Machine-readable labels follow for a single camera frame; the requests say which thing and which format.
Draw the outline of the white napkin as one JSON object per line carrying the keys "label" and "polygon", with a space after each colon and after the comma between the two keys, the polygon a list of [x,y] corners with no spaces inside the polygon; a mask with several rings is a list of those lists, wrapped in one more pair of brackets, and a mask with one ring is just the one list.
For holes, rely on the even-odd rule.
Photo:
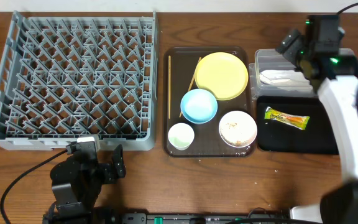
{"label": "white napkin", "polygon": [[259,73],[260,81],[269,85],[308,85],[301,72],[294,70],[264,70]]}

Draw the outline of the wooden chopstick under bowl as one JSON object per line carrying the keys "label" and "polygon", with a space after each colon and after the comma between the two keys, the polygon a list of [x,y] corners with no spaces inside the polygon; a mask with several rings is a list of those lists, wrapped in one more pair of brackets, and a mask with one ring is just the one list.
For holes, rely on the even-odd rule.
{"label": "wooden chopstick under bowl", "polygon": [[[199,62],[201,61],[201,59],[202,59],[202,57],[199,57],[198,62],[197,62],[197,64],[196,64],[196,67],[197,67],[197,65],[199,64]],[[192,89],[192,87],[193,87],[193,84],[194,84],[194,82],[195,82],[195,73],[196,73],[196,70],[195,70],[194,73],[193,73],[193,76],[192,76],[192,78],[191,78],[191,82],[190,82],[190,85],[189,85],[189,87],[188,87],[187,92],[189,92],[189,91]]]}

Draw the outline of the clear plastic waste bin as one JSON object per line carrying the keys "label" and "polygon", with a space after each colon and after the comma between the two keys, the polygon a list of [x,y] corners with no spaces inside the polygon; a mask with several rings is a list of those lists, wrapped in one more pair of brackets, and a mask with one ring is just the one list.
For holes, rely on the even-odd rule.
{"label": "clear plastic waste bin", "polygon": [[287,96],[314,98],[310,85],[269,85],[260,81],[259,73],[264,70],[295,70],[295,66],[274,49],[260,49],[255,53],[255,62],[249,64],[250,91],[252,99],[260,96]]}

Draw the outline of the dark brown serving tray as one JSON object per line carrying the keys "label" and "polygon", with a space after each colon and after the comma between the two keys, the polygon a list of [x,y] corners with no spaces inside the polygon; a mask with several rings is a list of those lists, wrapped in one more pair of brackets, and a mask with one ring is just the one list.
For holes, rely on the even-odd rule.
{"label": "dark brown serving tray", "polygon": [[[180,102],[187,92],[191,78],[199,57],[205,57],[215,52],[226,52],[240,58],[248,65],[246,52],[238,46],[225,47],[172,47],[164,55],[164,84],[163,84],[163,147],[173,157],[246,157],[256,147],[253,142],[250,146],[236,148],[227,145],[219,135],[220,119],[230,111],[244,111],[255,117],[255,109],[250,96],[250,87],[235,99],[218,101],[216,116],[205,124],[193,124],[180,115]],[[171,83],[171,118],[168,119],[168,56],[172,57]],[[180,151],[168,141],[168,130],[177,123],[189,124],[194,132],[195,139],[188,149]]]}

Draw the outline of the light blue bowl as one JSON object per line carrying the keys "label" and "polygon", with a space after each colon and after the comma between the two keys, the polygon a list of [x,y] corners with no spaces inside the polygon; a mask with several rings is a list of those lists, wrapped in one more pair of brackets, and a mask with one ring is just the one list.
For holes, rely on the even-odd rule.
{"label": "light blue bowl", "polygon": [[180,109],[182,116],[189,122],[204,124],[215,117],[218,111],[218,102],[209,91],[194,89],[183,96]]}

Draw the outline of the white bowl with food residue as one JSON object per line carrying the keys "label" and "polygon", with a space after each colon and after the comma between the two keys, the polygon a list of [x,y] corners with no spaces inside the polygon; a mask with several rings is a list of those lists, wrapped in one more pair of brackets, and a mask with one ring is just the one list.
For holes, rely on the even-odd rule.
{"label": "white bowl with food residue", "polygon": [[219,135],[231,147],[250,146],[257,137],[257,125],[253,117],[244,111],[230,111],[219,121]]}

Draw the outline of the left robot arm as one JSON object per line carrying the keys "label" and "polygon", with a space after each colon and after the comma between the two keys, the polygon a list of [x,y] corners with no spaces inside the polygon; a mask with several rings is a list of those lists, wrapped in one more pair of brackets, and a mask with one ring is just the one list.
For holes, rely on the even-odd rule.
{"label": "left robot arm", "polygon": [[123,148],[112,152],[111,162],[100,163],[94,142],[72,142],[70,155],[50,172],[55,202],[43,215],[43,223],[120,223],[111,207],[95,207],[105,184],[115,184],[126,176]]}

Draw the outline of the black waste tray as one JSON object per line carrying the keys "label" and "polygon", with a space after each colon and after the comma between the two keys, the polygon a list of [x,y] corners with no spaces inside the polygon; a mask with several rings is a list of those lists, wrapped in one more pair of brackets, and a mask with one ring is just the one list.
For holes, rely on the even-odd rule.
{"label": "black waste tray", "polygon": [[[265,111],[307,116],[304,130],[266,119]],[[257,145],[263,151],[337,155],[338,149],[327,113],[317,98],[260,96],[256,101]]]}

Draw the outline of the small white cup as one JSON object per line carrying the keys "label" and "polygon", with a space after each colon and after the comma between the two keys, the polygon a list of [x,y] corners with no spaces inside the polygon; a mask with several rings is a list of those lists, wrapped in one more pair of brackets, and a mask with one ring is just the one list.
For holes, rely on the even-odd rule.
{"label": "small white cup", "polygon": [[189,124],[177,123],[168,130],[167,137],[169,143],[174,148],[184,151],[188,149],[194,141],[195,132]]}

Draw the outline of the grey dishwasher rack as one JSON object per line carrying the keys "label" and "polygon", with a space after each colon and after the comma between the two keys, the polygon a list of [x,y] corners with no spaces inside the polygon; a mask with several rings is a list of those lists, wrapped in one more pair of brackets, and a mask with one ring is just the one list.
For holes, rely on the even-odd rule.
{"label": "grey dishwasher rack", "polygon": [[0,147],[48,151],[83,136],[155,146],[158,19],[24,17],[0,63]]}

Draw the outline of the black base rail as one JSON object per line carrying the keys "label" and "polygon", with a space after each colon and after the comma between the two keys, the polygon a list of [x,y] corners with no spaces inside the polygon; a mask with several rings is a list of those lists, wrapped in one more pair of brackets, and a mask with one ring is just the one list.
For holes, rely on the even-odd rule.
{"label": "black base rail", "polygon": [[224,224],[245,218],[289,218],[287,214],[268,212],[258,208],[249,214],[223,213],[148,213],[146,210],[130,210],[121,215],[122,224]]}

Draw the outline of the long wooden chopstick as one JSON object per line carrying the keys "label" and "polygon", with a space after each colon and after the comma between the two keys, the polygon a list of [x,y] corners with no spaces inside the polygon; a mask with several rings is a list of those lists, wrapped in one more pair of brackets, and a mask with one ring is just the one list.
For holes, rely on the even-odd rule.
{"label": "long wooden chopstick", "polygon": [[168,119],[171,118],[172,57],[168,56]]}

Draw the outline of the yellow plate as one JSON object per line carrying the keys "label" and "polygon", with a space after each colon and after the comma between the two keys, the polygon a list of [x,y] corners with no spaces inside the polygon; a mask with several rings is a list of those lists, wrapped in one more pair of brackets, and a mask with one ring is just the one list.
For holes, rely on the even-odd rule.
{"label": "yellow plate", "polygon": [[203,57],[196,66],[194,77],[198,88],[210,91],[221,101],[239,96],[249,81],[244,62],[226,52],[215,52]]}

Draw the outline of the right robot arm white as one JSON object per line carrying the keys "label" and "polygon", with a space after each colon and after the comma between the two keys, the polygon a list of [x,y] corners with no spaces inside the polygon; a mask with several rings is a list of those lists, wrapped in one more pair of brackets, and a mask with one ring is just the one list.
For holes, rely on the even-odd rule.
{"label": "right robot arm white", "polygon": [[276,51],[309,80],[333,129],[343,184],[314,205],[293,207],[290,217],[308,223],[358,223],[358,59],[338,47],[314,55],[299,30],[292,30]]}

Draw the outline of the green orange snack wrapper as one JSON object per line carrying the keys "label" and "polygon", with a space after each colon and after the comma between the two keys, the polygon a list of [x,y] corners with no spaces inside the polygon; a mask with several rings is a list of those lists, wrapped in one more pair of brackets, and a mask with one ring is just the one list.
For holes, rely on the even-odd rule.
{"label": "green orange snack wrapper", "polygon": [[264,119],[279,121],[303,131],[306,129],[310,117],[287,114],[268,106],[264,113]]}

